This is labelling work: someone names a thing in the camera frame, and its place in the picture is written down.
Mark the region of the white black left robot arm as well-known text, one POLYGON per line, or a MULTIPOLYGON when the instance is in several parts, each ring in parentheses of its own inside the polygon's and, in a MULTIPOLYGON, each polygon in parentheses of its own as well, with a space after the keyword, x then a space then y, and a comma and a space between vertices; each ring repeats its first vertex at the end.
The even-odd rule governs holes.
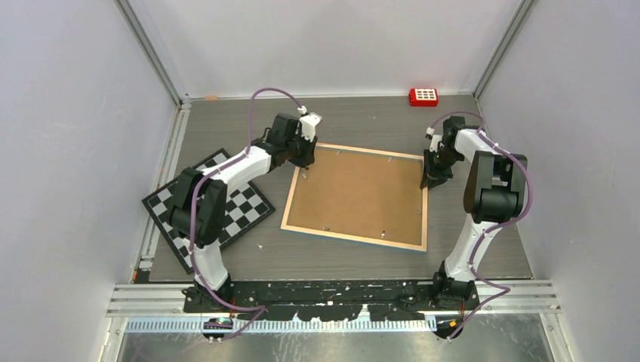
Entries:
POLYGON ((214 312, 232 308, 232 279, 223 264, 220 235, 225 226, 227 198, 253 179, 286 162, 307 168, 315 161, 316 128, 322 117, 279 113, 265 134, 251 140, 237 155, 214 167, 184 169, 177 178, 168 224, 188 241, 194 271, 192 296, 214 312))

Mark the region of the blue picture frame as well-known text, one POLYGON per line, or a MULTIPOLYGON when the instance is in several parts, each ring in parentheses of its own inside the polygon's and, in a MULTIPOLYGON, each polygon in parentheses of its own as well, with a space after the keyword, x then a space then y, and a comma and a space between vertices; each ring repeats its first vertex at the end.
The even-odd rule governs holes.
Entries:
POLYGON ((281 228, 425 252, 422 172, 420 155, 320 143, 314 164, 294 171, 281 228))

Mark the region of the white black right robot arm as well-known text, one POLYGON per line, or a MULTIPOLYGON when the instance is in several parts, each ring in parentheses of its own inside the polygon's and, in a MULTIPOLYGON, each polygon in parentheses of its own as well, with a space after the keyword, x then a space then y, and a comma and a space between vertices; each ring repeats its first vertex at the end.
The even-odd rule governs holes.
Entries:
POLYGON ((466 123, 465 112, 439 119, 442 133, 426 130, 429 148, 423 152, 422 189, 431 190, 453 177, 458 161, 469 161, 463 193, 466 213, 453 251, 433 275, 431 303, 440 309, 471 305, 478 265, 499 231, 525 208, 527 158, 491 142, 480 126, 466 123))

